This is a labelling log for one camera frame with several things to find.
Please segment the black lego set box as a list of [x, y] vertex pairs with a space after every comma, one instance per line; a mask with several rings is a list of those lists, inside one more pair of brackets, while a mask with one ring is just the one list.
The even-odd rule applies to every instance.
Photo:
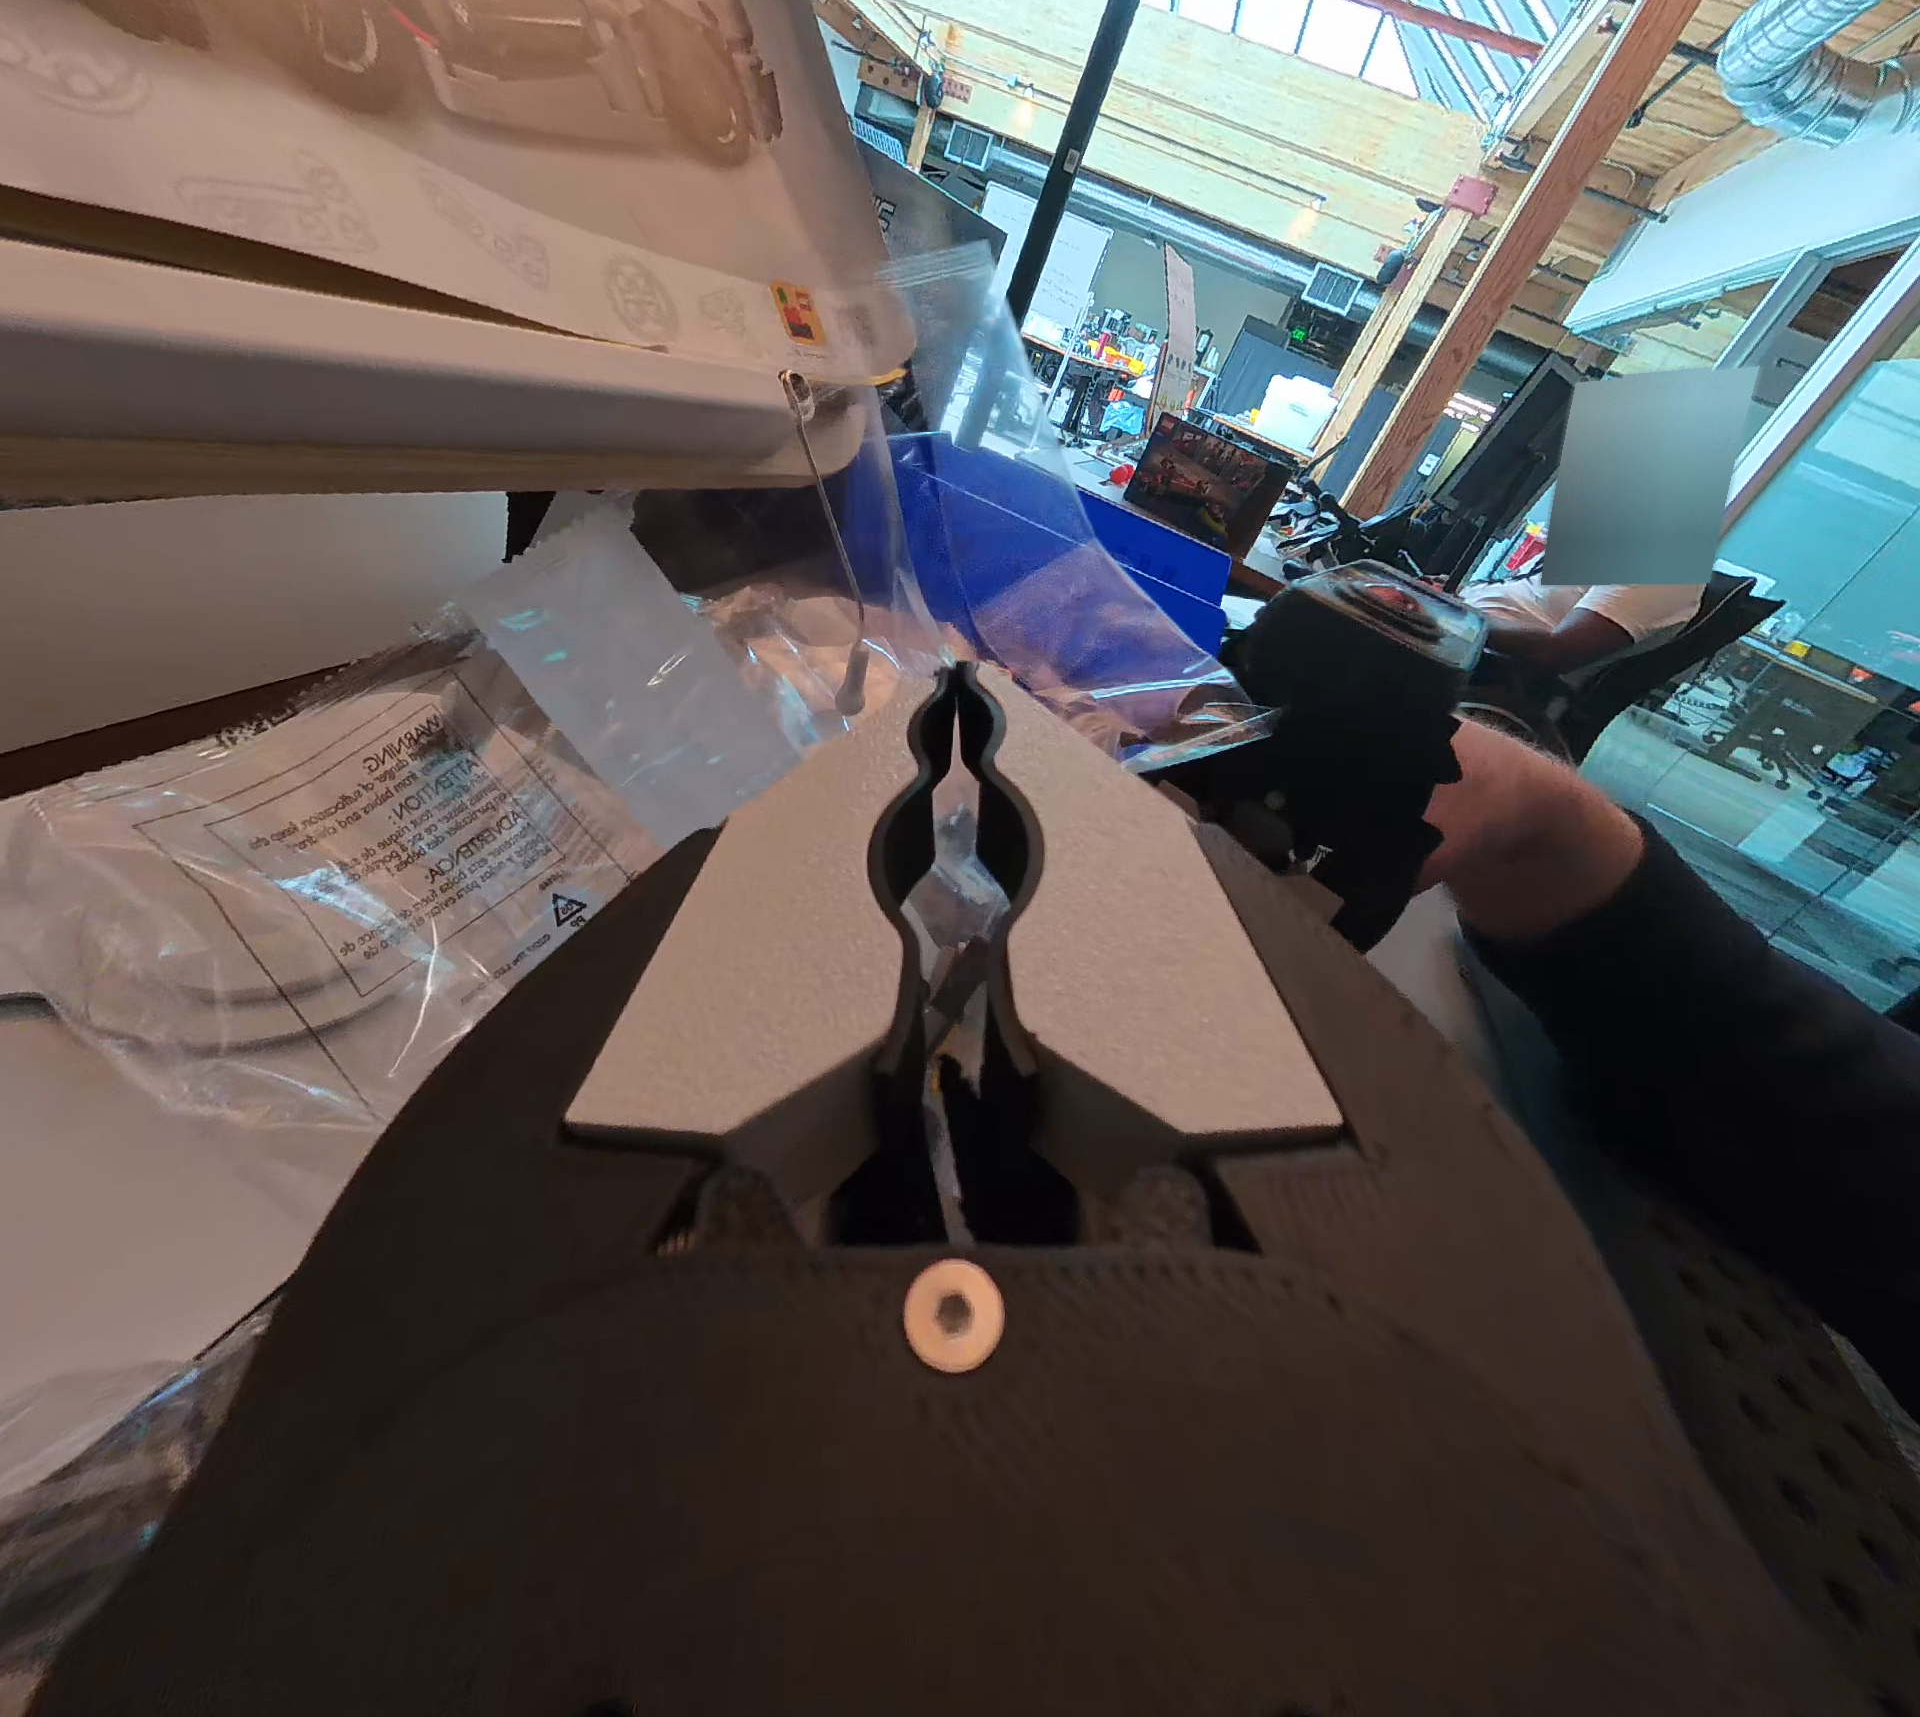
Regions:
[[872, 183], [879, 230], [890, 257], [940, 255], [979, 242], [999, 259], [1006, 233], [917, 169], [908, 169], [896, 139], [856, 126], [855, 145]]

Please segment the black monitor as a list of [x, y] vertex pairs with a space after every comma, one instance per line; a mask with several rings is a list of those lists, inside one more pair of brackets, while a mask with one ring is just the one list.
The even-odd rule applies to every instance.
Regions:
[[1415, 558], [1431, 578], [1465, 578], [1506, 536], [1556, 471], [1580, 371], [1546, 355], [1501, 402], [1465, 456], [1439, 477]]

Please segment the wooden desk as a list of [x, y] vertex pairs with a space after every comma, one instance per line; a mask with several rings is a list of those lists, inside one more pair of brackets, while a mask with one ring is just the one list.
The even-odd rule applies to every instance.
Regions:
[[1196, 538], [1130, 505], [1121, 486], [1110, 481], [1115, 463], [1078, 449], [1068, 449], [1066, 461], [1098, 542], [1124, 567], [1213, 598], [1235, 592], [1264, 600], [1283, 587], [1279, 555], [1269, 545], [1266, 530], [1255, 530], [1252, 545], [1235, 555], [1225, 543]]

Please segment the pile of clear lego bags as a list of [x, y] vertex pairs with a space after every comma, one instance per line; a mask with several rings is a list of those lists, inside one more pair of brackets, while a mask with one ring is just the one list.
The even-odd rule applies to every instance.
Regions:
[[277, 722], [5, 808], [5, 1497], [246, 1324], [426, 1075], [679, 840], [935, 649], [888, 491], [588, 498]]

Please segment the large clear bag white label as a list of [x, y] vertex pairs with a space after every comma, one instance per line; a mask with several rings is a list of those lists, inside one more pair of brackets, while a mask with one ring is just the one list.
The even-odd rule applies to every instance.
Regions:
[[5, 800], [5, 998], [161, 1105], [370, 1128], [656, 858], [499, 651], [429, 635]]

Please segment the silver ventilation duct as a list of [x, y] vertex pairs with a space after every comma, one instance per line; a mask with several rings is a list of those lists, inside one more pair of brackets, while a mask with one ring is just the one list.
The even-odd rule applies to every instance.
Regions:
[[1723, 95], [1752, 127], [1838, 146], [1915, 134], [1917, 74], [1906, 56], [1840, 53], [1838, 37], [1884, 0], [1758, 0], [1715, 56]]

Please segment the white book stand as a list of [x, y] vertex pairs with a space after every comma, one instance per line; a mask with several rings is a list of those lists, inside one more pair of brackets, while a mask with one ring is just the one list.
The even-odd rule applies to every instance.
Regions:
[[[3, 437], [301, 439], [758, 461], [795, 437], [770, 371], [5, 241]], [[868, 398], [829, 390], [826, 473]]]

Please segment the blue plastic bin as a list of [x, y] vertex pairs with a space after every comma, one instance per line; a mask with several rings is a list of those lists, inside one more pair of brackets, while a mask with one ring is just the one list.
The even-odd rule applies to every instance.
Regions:
[[861, 582], [879, 590], [898, 551], [949, 644], [1056, 715], [1163, 742], [1199, 715], [1243, 710], [1217, 657], [1225, 551], [1081, 486], [1059, 449], [873, 436], [829, 489]]

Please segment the black pole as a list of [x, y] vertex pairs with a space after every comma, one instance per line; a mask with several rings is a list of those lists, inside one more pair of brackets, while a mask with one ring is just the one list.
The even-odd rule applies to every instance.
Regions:
[[1033, 219], [1027, 221], [1024, 237], [1021, 241], [1021, 255], [1004, 289], [1006, 306], [1013, 313], [1013, 326], [1017, 331], [1027, 320], [1036, 289], [1041, 285], [1051, 245], [1059, 235], [1062, 219], [1066, 217], [1093, 130], [1117, 77], [1117, 67], [1135, 23], [1141, 3], [1142, 0], [1106, 0], [1103, 7], [1089, 53], [1062, 126], [1062, 136], [1051, 152]]

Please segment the person's right hand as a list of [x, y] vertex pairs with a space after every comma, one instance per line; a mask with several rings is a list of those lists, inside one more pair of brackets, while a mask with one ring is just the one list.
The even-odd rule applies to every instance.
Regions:
[[1459, 777], [1433, 789], [1439, 846], [1420, 888], [1451, 894], [1479, 936], [1531, 942], [1599, 909], [1641, 866], [1645, 837], [1575, 770], [1460, 718]]

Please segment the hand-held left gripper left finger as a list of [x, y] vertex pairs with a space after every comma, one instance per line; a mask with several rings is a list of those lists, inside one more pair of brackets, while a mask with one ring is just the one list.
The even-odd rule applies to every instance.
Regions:
[[589, 1152], [761, 1175], [827, 1241], [949, 1239], [926, 1146], [924, 937], [952, 669], [904, 680], [715, 834], [574, 1097]]

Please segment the lego car set box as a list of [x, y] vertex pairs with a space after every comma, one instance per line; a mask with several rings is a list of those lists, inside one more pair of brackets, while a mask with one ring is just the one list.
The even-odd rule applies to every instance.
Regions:
[[1124, 503], [1242, 561], [1291, 479], [1295, 467], [1283, 451], [1163, 408], [1147, 429]]

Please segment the black mesh office chair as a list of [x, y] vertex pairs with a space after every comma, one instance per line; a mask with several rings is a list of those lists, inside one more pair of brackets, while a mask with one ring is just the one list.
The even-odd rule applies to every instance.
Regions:
[[1645, 704], [1771, 619], [1780, 600], [1761, 593], [1758, 582], [1753, 575], [1715, 572], [1688, 625], [1584, 673], [1549, 710], [1552, 734], [1564, 756], [1575, 764], [1584, 763], [1626, 710]]

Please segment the white instruction booklet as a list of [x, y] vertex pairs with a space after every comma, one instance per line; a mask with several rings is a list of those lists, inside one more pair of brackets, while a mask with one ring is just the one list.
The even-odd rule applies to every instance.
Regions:
[[805, 0], [5, 0], [3, 74], [9, 190], [668, 355], [914, 348]]

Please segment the wooden post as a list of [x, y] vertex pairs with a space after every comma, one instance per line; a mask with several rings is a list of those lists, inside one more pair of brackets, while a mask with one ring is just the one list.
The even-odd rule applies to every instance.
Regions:
[[1347, 486], [1378, 515], [1703, 0], [1633, 0]]

